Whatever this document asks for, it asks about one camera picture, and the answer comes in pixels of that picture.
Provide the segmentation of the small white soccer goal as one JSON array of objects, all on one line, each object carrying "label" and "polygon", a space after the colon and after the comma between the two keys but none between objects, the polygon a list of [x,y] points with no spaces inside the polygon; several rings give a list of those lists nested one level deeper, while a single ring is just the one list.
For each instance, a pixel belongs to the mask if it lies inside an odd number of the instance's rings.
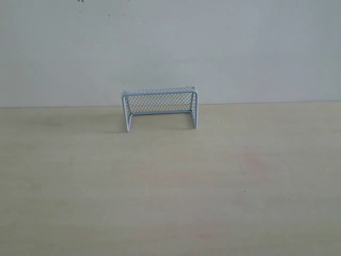
[{"label": "small white soccer goal", "polygon": [[134,116],[190,114],[193,127],[198,127],[199,93],[194,86],[128,90],[121,94],[126,131]]}]

